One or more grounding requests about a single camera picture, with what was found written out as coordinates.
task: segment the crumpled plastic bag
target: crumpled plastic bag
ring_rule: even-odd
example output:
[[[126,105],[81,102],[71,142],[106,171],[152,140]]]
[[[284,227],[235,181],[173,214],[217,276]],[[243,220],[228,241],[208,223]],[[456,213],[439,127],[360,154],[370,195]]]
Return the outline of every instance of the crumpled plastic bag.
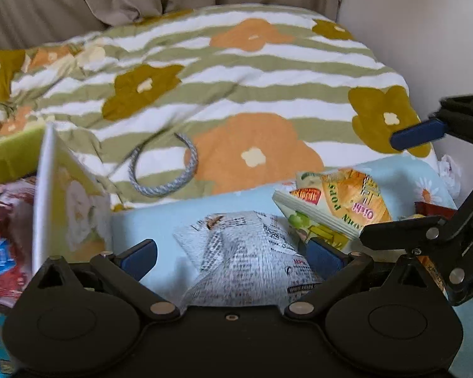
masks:
[[[443,155],[438,162],[438,171],[452,199],[457,199],[460,193],[461,177],[459,165],[454,162],[450,155]]]
[[[298,253],[287,219],[258,212],[213,214],[175,230],[199,270],[180,305],[277,305],[284,310],[323,279]]]

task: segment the blue gripper pad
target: blue gripper pad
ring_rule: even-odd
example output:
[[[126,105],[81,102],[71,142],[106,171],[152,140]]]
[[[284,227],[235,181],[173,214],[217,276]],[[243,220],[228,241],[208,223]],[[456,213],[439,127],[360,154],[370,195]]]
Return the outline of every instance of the blue gripper pad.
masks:
[[[324,280],[329,279],[348,263],[348,257],[319,239],[310,239],[307,243],[305,258],[310,268]]]
[[[118,255],[116,259],[121,270],[140,281],[156,265],[158,246],[154,240],[146,239]]]
[[[446,123],[433,118],[393,133],[390,144],[397,151],[404,151],[443,138],[447,131]]]

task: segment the food packaging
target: food packaging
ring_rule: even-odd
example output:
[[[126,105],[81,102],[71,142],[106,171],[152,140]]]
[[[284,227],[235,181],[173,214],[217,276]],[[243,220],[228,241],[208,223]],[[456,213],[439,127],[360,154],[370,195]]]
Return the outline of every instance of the food packaging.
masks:
[[[175,230],[199,276],[180,307],[290,303],[322,282],[299,254],[301,242],[287,220],[260,212],[209,215]]]
[[[0,185],[0,304],[13,306],[32,277],[35,178]]]
[[[296,187],[289,193],[277,190],[273,200],[305,243],[320,237],[344,250],[364,226],[391,220],[378,185],[355,169],[300,172]]]

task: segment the white wall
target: white wall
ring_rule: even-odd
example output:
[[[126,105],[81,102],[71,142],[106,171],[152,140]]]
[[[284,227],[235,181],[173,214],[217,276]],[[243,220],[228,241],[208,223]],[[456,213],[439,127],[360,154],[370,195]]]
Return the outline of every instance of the white wall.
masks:
[[[473,0],[343,0],[338,22],[405,77],[421,118],[441,97],[473,94]],[[462,167],[462,202],[473,188],[473,145],[447,137],[434,147]]]

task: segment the braided cord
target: braided cord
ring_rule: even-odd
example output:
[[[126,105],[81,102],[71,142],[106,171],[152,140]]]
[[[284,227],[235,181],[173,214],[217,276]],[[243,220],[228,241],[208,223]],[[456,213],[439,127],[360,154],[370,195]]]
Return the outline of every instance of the braided cord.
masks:
[[[182,172],[182,174],[180,174],[178,177],[172,180],[172,182],[165,183],[164,185],[159,185],[156,187],[141,186],[137,182],[137,177],[135,175],[135,168],[137,165],[137,160],[139,158],[139,155],[147,143],[147,142],[144,142],[143,144],[138,145],[137,147],[135,147],[135,149],[133,149],[131,153],[130,167],[128,168],[128,175],[130,177],[130,182],[134,186],[134,188],[137,190],[137,192],[145,196],[148,196],[150,198],[165,196],[169,193],[175,192],[175,190],[179,190],[180,188],[185,186],[191,179],[193,179],[193,176],[195,175],[195,170],[198,166],[198,152],[196,151],[196,147],[187,136],[182,135],[182,134],[174,134],[174,135],[175,137],[180,139],[182,142],[184,142],[184,144],[191,151],[191,158],[189,159],[189,163],[187,167],[185,168],[184,172]]]

